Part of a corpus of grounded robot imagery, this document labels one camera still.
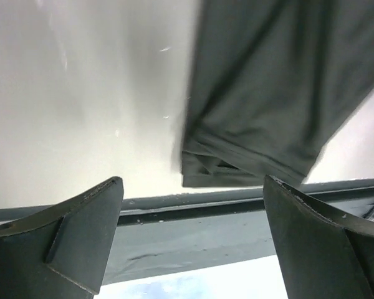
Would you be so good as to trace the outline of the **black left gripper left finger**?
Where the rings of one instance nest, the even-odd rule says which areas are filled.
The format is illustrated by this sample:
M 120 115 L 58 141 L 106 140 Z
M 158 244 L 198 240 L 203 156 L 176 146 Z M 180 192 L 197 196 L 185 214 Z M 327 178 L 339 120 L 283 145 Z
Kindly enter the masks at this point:
M 112 177 L 0 225 L 0 298 L 93 298 L 103 283 L 123 200 Z

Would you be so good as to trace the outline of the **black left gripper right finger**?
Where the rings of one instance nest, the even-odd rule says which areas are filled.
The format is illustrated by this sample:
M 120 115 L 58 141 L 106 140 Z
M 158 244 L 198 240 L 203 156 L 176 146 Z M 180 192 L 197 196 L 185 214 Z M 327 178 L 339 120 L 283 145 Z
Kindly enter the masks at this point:
M 264 205 L 289 298 L 374 298 L 374 222 L 266 176 Z

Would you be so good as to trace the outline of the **black printed t-shirt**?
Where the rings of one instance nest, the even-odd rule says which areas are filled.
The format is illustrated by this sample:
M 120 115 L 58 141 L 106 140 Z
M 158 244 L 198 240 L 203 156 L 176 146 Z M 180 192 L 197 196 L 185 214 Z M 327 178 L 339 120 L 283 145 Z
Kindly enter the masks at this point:
M 182 185 L 300 185 L 373 89 L 374 1 L 205 1 Z

